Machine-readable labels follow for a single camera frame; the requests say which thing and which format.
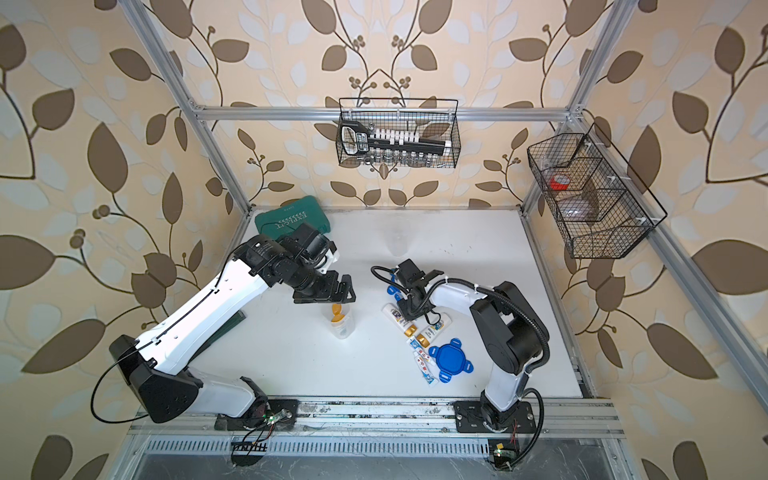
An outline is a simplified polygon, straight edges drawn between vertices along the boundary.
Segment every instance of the toothpaste tube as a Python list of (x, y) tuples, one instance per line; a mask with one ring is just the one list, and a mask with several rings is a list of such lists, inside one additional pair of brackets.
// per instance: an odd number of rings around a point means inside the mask
[(433, 384), (437, 379), (429, 372), (429, 368), (427, 367), (427, 364), (424, 363), (424, 359), (417, 352), (413, 353), (413, 358), (416, 360), (416, 365), (419, 366), (419, 370), (421, 370), (422, 376), (427, 384)]

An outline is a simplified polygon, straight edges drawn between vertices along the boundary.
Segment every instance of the leaf pattern wallpaper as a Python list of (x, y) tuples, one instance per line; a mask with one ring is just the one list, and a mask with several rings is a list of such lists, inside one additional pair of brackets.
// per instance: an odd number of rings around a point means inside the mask
[[(641, 0), (585, 109), (764, 352), (766, 22), (764, 2)], [(614, 400), (647, 478), (765, 476), (768, 419), (648, 242), (622, 260), (574, 260), (543, 198), (531, 219), (598, 395)]]
[(433, 95), (474, 107), (564, 107), (611, 8), (604, 0), (144, 4), (197, 103), (260, 107)]
[[(88, 405), (109, 343), (209, 281), (240, 220), (148, 58), (115, 2), (0, 4), (7, 478), (106, 475), (127, 430)], [(130, 418), (115, 373), (96, 408)]]

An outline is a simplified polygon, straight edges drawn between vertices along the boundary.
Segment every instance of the black wire basket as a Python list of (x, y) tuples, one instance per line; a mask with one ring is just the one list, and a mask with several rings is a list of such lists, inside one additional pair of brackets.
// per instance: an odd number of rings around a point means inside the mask
[[(641, 176), (627, 164), (617, 173), (601, 153), (605, 135), (593, 125), (586, 134), (555, 135), (528, 147), (528, 163), (573, 258), (625, 257), (667, 211)], [(635, 195), (649, 194), (657, 211)]]
[(340, 98), (339, 165), (456, 168), (457, 109), (443, 98)]

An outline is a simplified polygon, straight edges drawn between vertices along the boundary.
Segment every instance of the white robotic arm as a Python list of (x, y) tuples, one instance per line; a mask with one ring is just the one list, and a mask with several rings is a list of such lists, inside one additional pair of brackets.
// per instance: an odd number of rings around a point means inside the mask
[(110, 345), (126, 383), (157, 423), (182, 412), (242, 417), (266, 401), (246, 377), (225, 379), (187, 364), (240, 307), (275, 283), (293, 288), (294, 303), (355, 301), (349, 275), (339, 281), (328, 271), (339, 258), (336, 246), (305, 223), (277, 242), (257, 235), (233, 253), (219, 276), (163, 322)]

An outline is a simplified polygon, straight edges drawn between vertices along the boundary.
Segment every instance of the brown leaf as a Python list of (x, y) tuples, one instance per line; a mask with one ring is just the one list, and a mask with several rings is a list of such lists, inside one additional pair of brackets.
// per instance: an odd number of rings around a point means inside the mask
[(74, 90), (59, 90), (42, 95), (32, 104), (32, 117), (40, 128), (57, 130), (64, 126), (74, 110)]
[(594, 132), (606, 148), (611, 146), (611, 124), (602, 117), (594, 118)]
[(163, 215), (168, 223), (176, 223), (181, 217), (184, 207), (184, 196), (181, 194), (181, 184), (176, 174), (170, 174), (163, 189)]
[(427, 195), (431, 195), (435, 193), (435, 190), (437, 190), (439, 184), (440, 182), (437, 180), (430, 180), (428, 182), (420, 183), (413, 189), (413, 196), (426, 197)]
[(210, 50), (214, 53), (216, 58), (226, 63), (237, 63), (248, 55), (248, 42), (242, 40), (234, 40), (232, 38), (224, 38), (216, 41)]
[(227, 215), (232, 213), (232, 207), (234, 207), (235, 201), (232, 198), (232, 194), (227, 192), (226, 195), (224, 195), (224, 208), (227, 209)]
[(595, 292), (594, 301), (598, 303), (601, 310), (612, 312), (621, 305), (626, 288), (627, 281), (624, 277), (612, 276)]
[(680, 480), (707, 480), (707, 467), (696, 442), (680, 442), (672, 453), (672, 465)]
[(94, 0), (94, 7), (99, 10), (111, 10), (118, 6), (118, 0)]
[(392, 201), (392, 203), (399, 205), (400, 207), (408, 203), (408, 196), (406, 195), (406, 192), (402, 190), (393, 190), (390, 188), (389, 199)]
[(357, 190), (350, 184), (344, 182), (331, 182), (331, 188), (333, 191), (341, 195), (342, 197), (353, 198), (357, 197)]
[(537, 61), (547, 54), (547, 42), (539, 38), (519, 38), (509, 42), (509, 50), (520, 61)]
[(432, 53), (432, 49), (426, 45), (413, 45), (411, 50), (411, 61), (423, 71), (437, 70), (437, 58)]
[(707, 126), (710, 109), (698, 97), (676, 91), (672, 94), (672, 112), (680, 128), (697, 134)]
[(165, 114), (157, 114), (147, 122), (147, 145), (154, 145), (163, 138), (165, 134)]
[(13, 290), (35, 282), (56, 261), (40, 243), (17, 235), (0, 235), (0, 290)]
[(435, 33), (448, 21), (451, 0), (429, 0), (419, 12), (419, 27), (424, 33)]
[(515, 135), (515, 138), (512, 139), (512, 143), (511, 143), (512, 150), (516, 148), (520, 148), (520, 146), (523, 145), (523, 143), (525, 143), (527, 139), (528, 139), (528, 129), (523, 128), (518, 132), (517, 135)]
[(304, 16), (312, 28), (323, 35), (332, 34), (336, 30), (336, 14), (333, 8), (323, 0), (301, 0)]
[(646, 332), (650, 346), (670, 367), (694, 379), (717, 378), (704, 355), (683, 334), (665, 323), (653, 323)]
[(184, 67), (181, 66), (181, 59), (179, 59), (179, 54), (176, 53), (175, 50), (171, 50), (168, 52), (170, 55), (170, 59), (174, 61), (174, 65), (176, 65), (176, 70), (179, 72), (179, 75), (184, 74)]
[(187, 268), (194, 272), (200, 266), (200, 261), (203, 259), (203, 241), (198, 240), (194, 244), (194, 248), (187, 259)]
[(433, 95), (427, 98), (419, 105), (419, 108), (437, 108), (437, 97)]
[(0, 28), (0, 45), (0, 68), (4, 71), (13, 70), (27, 58), (24, 37), (13, 24)]
[(600, 343), (600, 348), (603, 350), (605, 358), (608, 359), (608, 362), (611, 362), (618, 368), (623, 369), (624, 367), (621, 365), (621, 357), (619, 356), (619, 351), (616, 348), (614, 339), (611, 338), (611, 334), (606, 332), (605, 329), (598, 330), (598, 342)]
[(285, 192), (293, 188), (293, 184), (287, 184), (285, 182), (270, 182), (270, 184), (266, 187), (273, 192)]
[(643, 462), (643, 469), (645, 470), (645, 475), (648, 477), (648, 480), (670, 480), (670, 478), (667, 477), (667, 474), (664, 473), (664, 470), (658, 468), (650, 460), (641, 458), (641, 461)]
[(744, 61), (744, 39), (739, 32), (725, 27), (715, 45), (715, 63), (727, 74), (735, 74)]
[(439, 137), (440, 135), (444, 134), (450, 126), (450, 124), (443, 122), (437, 124), (429, 124), (424, 128), (424, 131), (422, 132), (422, 138)]
[(139, 52), (130, 48), (118, 48), (109, 52), (112, 61), (120, 70), (134, 80), (146, 81), (152, 76), (149, 64)]
[(346, 63), (346, 48), (341, 45), (331, 45), (323, 55), (322, 69), (336, 71)]
[(72, 444), (60, 435), (45, 437), (35, 457), (31, 480), (59, 480), (72, 463)]
[(96, 480), (101, 474), (101, 470), (104, 468), (104, 464), (107, 463), (108, 453), (99, 455), (90, 462), (86, 463), (77, 473), (74, 474), (72, 480)]
[(480, 200), (478, 198), (470, 198), (468, 207), (470, 210), (484, 210), (486, 208), (490, 208), (491, 204), (489, 204), (485, 200)]
[(587, 285), (589, 285), (592, 290), (597, 290), (605, 280), (611, 278), (613, 275), (613, 268), (613, 260), (603, 258), (592, 260), (589, 263), (589, 267), (587, 267)]
[(565, 14), (565, 31), (571, 37), (578, 37), (587, 32), (605, 9), (606, 0), (571, 0)]
[(533, 102), (528, 100), (520, 100), (505, 105), (504, 108), (533, 108)]
[(106, 328), (96, 319), (71, 324), (40, 347), (24, 365), (22, 372), (51, 373), (74, 365), (96, 348)]
[(336, 141), (338, 127), (334, 124), (315, 124), (315, 129), (330, 141)]
[(640, 62), (643, 60), (643, 54), (639, 51), (628, 50), (614, 60), (608, 69), (607, 79), (612, 84), (617, 84), (627, 80), (630, 75), (637, 70)]
[(376, 190), (368, 190), (366, 194), (362, 196), (362, 202), (368, 206), (376, 205), (381, 197), (381, 189), (377, 188)]
[(128, 162), (117, 139), (107, 125), (96, 127), (88, 142), (88, 166), (96, 180), (116, 194), (128, 179)]
[(184, 123), (182, 117), (176, 117), (174, 119), (174, 130), (176, 131), (176, 139), (179, 140), (179, 146), (181, 150), (187, 151), (188, 138), (187, 138), (187, 124)]
[(590, 56), (592, 55), (592, 50), (587, 48), (584, 50), (584, 53), (581, 54), (581, 61), (579, 61), (578, 64), (578, 74), (581, 75), (581, 73), (584, 71), (584, 67), (587, 66), (587, 62), (589, 61)]
[(131, 274), (131, 289), (141, 306), (158, 308), (165, 301), (165, 287), (146, 273)]
[(571, 257), (571, 252), (568, 251), (568, 248), (563, 248), (563, 258), (565, 259), (565, 266), (568, 268), (568, 271), (571, 272), (571, 275), (576, 273), (576, 270), (578, 270), (578, 265), (576, 265), (576, 260), (574, 257)]
[(496, 160), (483, 160), (482, 166), (485, 167), (486, 170), (490, 170), (492, 172), (502, 171), (502, 164)]
[(184, 0), (150, 0), (149, 4), (170, 33), (179, 38), (192, 35), (192, 15)]
[(661, 145), (654, 129), (648, 125), (643, 130), (629, 157), (627, 175), (640, 193), (644, 194), (656, 180), (661, 169)]
[(176, 265), (165, 253), (147, 253), (144, 262), (147, 272), (162, 286), (169, 287), (176, 282)]
[(285, 166), (285, 162), (283, 162), (282, 160), (271, 161), (268, 164), (266, 164), (266, 171), (279, 172), (283, 169), (284, 166)]
[(502, 189), (502, 184), (499, 182), (482, 182), (475, 184), (475, 186), (485, 192), (498, 192)]
[(658, 7), (658, 0), (640, 0), (637, 3), (637, 7), (643, 13), (655, 12), (656, 8)]
[(237, 138), (240, 139), (240, 143), (245, 145), (248, 150), (256, 150), (256, 142), (242, 128), (237, 129)]
[(208, 189), (211, 195), (218, 197), (221, 192), (224, 191), (224, 186), (221, 184), (221, 180), (218, 177), (213, 177), (205, 183), (205, 187)]
[(768, 290), (768, 251), (741, 240), (718, 240), (693, 256), (720, 293), (748, 295)]

